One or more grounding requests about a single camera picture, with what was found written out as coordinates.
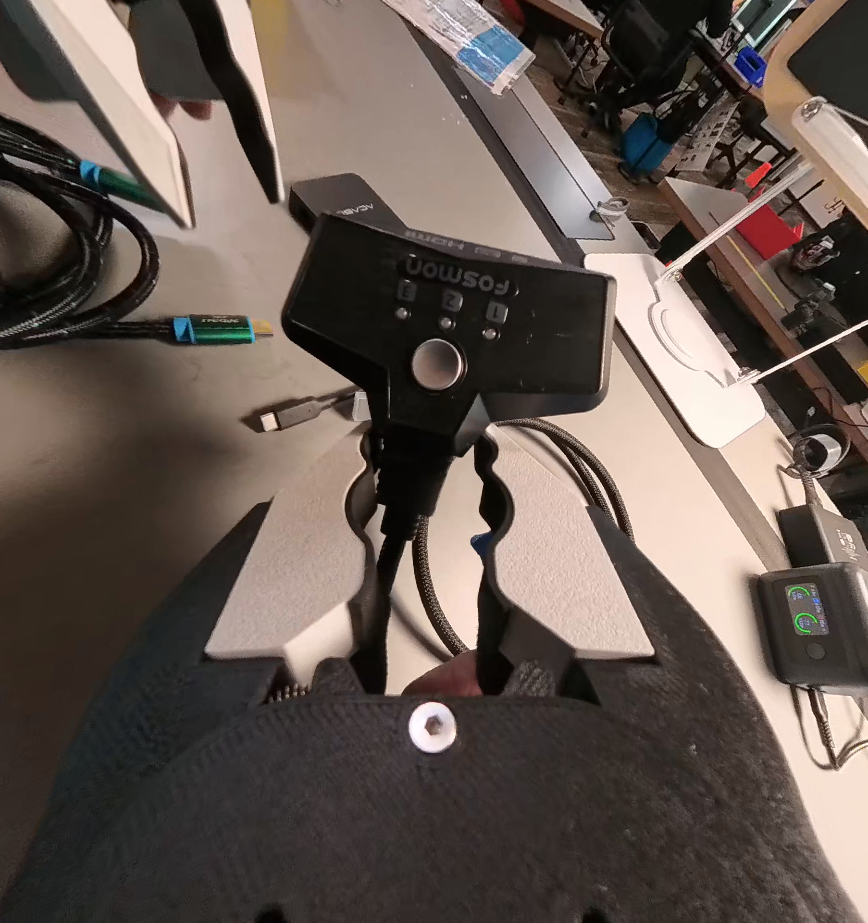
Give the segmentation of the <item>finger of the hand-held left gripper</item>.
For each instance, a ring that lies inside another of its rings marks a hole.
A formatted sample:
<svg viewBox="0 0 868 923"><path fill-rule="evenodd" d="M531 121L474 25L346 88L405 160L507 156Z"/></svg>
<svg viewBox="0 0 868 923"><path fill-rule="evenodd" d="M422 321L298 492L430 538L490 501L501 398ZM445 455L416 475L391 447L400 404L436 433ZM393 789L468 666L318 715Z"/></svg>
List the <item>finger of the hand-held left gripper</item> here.
<svg viewBox="0 0 868 923"><path fill-rule="evenodd" d="M285 190L249 2L190 1L188 23L267 201L279 204Z"/></svg>
<svg viewBox="0 0 868 923"><path fill-rule="evenodd" d="M111 2L0 1L0 63L30 99L77 104L161 210L193 228L183 153Z"/></svg>

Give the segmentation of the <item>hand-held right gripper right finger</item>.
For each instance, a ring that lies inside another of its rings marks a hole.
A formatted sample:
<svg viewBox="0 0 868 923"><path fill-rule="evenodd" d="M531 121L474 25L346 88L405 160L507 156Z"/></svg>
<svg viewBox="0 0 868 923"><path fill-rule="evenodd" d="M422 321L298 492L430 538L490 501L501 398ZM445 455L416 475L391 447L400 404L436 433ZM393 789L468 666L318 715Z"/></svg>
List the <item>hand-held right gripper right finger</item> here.
<svg viewBox="0 0 868 923"><path fill-rule="evenodd" d="M550 694L580 693L589 663L656 663L654 645L572 479L512 437L474 450L488 526L480 583L476 678L510 690L533 665Z"/></svg>

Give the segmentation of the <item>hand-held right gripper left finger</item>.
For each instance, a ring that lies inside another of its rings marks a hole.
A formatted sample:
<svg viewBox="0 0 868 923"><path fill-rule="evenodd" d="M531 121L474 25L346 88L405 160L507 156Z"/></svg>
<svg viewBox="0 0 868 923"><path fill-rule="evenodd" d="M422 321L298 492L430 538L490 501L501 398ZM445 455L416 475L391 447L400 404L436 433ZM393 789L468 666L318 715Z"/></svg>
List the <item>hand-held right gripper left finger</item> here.
<svg viewBox="0 0 868 923"><path fill-rule="evenodd" d="M382 631L387 606L367 534L376 503L367 431L351 431L281 483L204 652L274 659L297 686Z"/></svg>

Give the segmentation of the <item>black usb hub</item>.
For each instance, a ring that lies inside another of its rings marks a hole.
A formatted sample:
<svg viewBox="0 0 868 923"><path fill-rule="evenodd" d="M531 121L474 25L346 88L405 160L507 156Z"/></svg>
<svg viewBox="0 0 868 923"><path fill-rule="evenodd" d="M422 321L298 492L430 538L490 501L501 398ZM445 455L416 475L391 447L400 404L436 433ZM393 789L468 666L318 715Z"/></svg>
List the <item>black usb hub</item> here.
<svg viewBox="0 0 868 923"><path fill-rule="evenodd" d="M541 267L558 264L558 261L409 228L376 191L354 173L294 182L287 203L291 217L309 235L318 219L328 214L465 260Z"/></svg>

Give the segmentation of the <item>braided hdmi cable green plugs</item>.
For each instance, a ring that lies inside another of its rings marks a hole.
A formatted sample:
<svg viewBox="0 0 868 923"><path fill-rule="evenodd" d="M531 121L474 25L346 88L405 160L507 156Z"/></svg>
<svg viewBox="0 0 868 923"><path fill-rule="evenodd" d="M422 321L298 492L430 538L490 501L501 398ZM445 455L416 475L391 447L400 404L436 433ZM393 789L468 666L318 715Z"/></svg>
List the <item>braided hdmi cable green plugs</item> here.
<svg viewBox="0 0 868 923"><path fill-rule="evenodd" d="M17 287L0 285L0 352L71 340L160 340L188 347L249 345L273 336L269 322L239 315L184 315L130 320L153 293L161 269L151 234L116 205L94 209L91 220L74 207L75 254L47 277ZM103 303L88 307L120 225L139 248L132 280Z"/></svg>

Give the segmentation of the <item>black hdmi switch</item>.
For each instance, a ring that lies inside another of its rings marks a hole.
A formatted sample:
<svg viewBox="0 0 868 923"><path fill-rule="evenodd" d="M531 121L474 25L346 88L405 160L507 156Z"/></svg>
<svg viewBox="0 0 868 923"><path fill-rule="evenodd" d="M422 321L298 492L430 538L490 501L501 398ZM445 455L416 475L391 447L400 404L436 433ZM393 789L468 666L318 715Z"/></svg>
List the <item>black hdmi switch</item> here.
<svg viewBox="0 0 868 923"><path fill-rule="evenodd" d="M325 214L281 322L366 392L386 445L461 456L492 423L601 403L616 296L604 272Z"/></svg>

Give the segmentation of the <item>person's left hand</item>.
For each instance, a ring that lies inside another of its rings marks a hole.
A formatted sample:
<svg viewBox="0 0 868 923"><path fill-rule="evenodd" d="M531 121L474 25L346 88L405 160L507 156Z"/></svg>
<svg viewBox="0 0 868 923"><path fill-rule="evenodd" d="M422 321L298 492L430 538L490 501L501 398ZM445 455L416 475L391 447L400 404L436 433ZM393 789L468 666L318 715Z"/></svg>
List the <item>person's left hand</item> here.
<svg viewBox="0 0 868 923"><path fill-rule="evenodd" d="M165 120L178 109L196 121L207 121L211 118L212 106L209 100L178 100L154 92L150 92L150 98Z"/></svg>

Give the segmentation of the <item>person's right hand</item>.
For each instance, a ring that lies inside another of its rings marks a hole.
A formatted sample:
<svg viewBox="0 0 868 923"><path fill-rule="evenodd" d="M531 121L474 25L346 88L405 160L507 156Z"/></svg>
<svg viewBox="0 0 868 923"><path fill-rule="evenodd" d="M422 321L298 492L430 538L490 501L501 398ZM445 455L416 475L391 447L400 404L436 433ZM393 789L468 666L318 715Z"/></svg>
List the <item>person's right hand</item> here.
<svg viewBox="0 0 868 923"><path fill-rule="evenodd" d="M402 696L441 700L475 698L483 692L476 673L476 651L462 652L411 681Z"/></svg>

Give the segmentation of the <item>white stand clear legs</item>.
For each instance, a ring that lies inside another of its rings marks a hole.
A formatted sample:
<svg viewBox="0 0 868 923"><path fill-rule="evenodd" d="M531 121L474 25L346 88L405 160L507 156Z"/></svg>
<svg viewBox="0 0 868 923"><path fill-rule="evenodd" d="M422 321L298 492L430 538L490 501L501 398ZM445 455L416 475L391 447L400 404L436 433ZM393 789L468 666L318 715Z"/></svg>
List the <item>white stand clear legs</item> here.
<svg viewBox="0 0 868 923"><path fill-rule="evenodd" d="M809 164L787 171L780 182L764 187L759 198L742 200L736 194L735 211L725 221L713 219L709 234L668 264L640 253L594 252L584 256L587 270L615 281L618 323L684 425L705 446L720 449L763 419L765 410L754 383L854 337L868 326L867 319L843 328L807 350L798 349L795 358L768 371L751 371L731 358L682 288L679 278L694 260L722 241L730 243L731 233L743 221L766 208L808 172Z"/></svg>

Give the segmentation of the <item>clear plastic bag blue label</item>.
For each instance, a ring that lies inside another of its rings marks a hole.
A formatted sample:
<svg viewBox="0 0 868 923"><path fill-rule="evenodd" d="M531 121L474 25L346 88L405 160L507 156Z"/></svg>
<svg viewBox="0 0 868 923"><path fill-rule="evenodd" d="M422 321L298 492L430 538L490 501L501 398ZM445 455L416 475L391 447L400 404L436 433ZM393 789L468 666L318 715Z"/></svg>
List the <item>clear plastic bag blue label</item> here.
<svg viewBox="0 0 868 923"><path fill-rule="evenodd" d="M534 52L474 1L386 1L493 95L504 95Z"/></svg>

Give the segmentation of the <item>black power adapter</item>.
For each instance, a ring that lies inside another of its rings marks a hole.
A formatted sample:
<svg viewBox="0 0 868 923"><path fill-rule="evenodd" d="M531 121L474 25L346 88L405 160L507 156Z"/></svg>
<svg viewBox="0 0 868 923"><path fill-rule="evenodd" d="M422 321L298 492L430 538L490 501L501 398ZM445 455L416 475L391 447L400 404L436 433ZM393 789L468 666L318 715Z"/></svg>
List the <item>black power adapter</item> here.
<svg viewBox="0 0 868 923"><path fill-rule="evenodd" d="M794 568L848 563L868 571L868 548L854 522L813 504L779 511L777 520Z"/></svg>

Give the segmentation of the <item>grey power bank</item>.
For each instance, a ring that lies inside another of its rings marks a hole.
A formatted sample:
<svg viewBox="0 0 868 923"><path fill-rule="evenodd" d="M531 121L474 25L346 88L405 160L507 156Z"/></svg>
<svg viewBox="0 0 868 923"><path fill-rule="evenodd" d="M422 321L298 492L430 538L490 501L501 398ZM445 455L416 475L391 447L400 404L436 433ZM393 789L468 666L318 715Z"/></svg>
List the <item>grey power bank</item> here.
<svg viewBox="0 0 868 923"><path fill-rule="evenodd" d="M868 571L832 562L765 572L755 583L774 676L868 698Z"/></svg>

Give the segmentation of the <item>dark grey desk panel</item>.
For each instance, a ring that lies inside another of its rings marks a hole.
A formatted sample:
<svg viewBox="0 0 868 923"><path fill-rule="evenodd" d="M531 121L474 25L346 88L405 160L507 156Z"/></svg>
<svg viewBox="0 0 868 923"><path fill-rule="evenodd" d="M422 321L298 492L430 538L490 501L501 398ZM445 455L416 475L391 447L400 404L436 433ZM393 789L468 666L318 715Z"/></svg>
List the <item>dark grey desk panel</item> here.
<svg viewBox="0 0 868 923"><path fill-rule="evenodd" d="M647 250L627 217L599 214L595 199L606 187L527 77L495 96L419 29L405 27L554 247L573 241L586 252Z"/></svg>

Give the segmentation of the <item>background work table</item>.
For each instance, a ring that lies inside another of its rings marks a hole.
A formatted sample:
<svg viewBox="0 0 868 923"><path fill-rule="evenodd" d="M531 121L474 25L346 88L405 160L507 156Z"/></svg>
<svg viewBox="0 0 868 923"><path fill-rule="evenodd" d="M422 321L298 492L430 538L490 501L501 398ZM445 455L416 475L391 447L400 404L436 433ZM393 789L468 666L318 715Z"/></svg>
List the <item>background work table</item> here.
<svg viewBox="0 0 868 923"><path fill-rule="evenodd" d="M702 240L746 203L738 192L682 179L667 178L657 189L680 221L662 239L662 262ZM684 279L736 347L741 366L763 371L806 348L784 324L798 300L785 284L789 273L776 272L786 262L785 252L762 260L735 228L684 268ZM856 401L868 390L854 358L863 347L853 335L760 381L795 428L803 429L808 420L828 422L849 436L852 447L833 490L852 499L868 498L868 422Z"/></svg>

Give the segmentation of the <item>black office chair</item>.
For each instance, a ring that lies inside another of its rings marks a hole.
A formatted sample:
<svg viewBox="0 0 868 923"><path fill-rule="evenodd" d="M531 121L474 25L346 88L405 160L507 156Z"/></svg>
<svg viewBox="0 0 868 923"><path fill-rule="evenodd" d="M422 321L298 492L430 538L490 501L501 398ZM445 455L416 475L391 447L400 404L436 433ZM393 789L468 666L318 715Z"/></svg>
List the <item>black office chair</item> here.
<svg viewBox="0 0 868 923"><path fill-rule="evenodd" d="M608 9L598 40L606 63L592 84L582 80L585 47L569 75L558 82L559 102L575 98L588 114L587 136L593 128L615 136L625 110L657 105L680 85L694 50L696 18L691 2L617 2Z"/></svg>

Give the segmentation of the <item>red plastic bin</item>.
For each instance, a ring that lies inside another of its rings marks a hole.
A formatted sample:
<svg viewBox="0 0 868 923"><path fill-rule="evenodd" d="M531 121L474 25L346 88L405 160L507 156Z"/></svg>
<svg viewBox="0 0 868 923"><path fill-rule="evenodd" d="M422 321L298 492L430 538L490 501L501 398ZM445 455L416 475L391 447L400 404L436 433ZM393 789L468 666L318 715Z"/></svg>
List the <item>red plastic bin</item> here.
<svg viewBox="0 0 868 923"><path fill-rule="evenodd" d="M810 169L809 165L801 165L780 180L767 180L769 167L769 163L764 164L745 178L749 201L764 196L771 200L777 198L808 174ZM799 243L804 233L804 224L796 227L788 225L771 205L766 204L741 221L736 230L760 257L768 260Z"/></svg>

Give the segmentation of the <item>blue trash bin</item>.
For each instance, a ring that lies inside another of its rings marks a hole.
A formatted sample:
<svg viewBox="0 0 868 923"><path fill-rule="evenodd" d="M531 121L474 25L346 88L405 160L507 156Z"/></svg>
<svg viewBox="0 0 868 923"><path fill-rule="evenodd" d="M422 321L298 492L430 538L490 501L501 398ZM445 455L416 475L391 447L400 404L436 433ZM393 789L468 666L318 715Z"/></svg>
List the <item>blue trash bin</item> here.
<svg viewBox="0 0 868 923"><path fill-rule="evenodd" d="M640 113L621 135L619 166L630 175L648 176L684 134L681 122L671 115L659 119L651 112Z"/></svg>

